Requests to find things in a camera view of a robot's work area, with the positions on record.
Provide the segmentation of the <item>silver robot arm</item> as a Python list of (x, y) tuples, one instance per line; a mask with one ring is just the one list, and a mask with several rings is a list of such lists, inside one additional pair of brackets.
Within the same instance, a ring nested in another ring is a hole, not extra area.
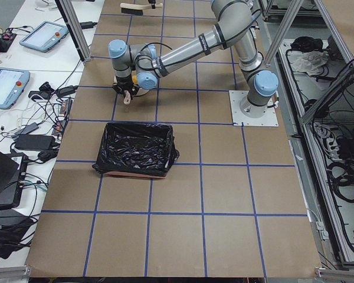
[(170, 73), (208, 56), (216, 50), (234, 47), (249, 91), (240, 102), (241, 112), (250, 118), (260, 118), (276, 93), (277, 76), (266, 69), (264, 58), (257, 50), (251, 26), (260, 12), (251, 11), (246, 1), (211, 1), (217, 19), (212, 28), (187, 44), (158, 56), (156, 43), (128, 45), (122, 40), (109, 42), (115, 80), (113, 89), (130, 103), (139, 89), (154, 89), (158, 80)]

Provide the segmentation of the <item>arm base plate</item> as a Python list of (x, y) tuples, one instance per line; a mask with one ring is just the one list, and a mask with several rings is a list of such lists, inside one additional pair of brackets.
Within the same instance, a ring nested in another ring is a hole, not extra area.
[(247, 99), (248, 91), (230, 90), (232, 124), (244, 127), (278, 127), (274, 101), (265, 106), (254, 106)]

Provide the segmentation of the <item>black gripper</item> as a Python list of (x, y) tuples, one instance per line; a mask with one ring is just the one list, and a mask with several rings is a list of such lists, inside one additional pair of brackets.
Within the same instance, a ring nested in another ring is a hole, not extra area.
[(112, 85), (117, 94), (123, 94), (128, 91), (130, 95), (136, 95), (139, 91), (139, 86), (133, 82), (131, 75), (127, 77), (114, 76), (114, 82)]

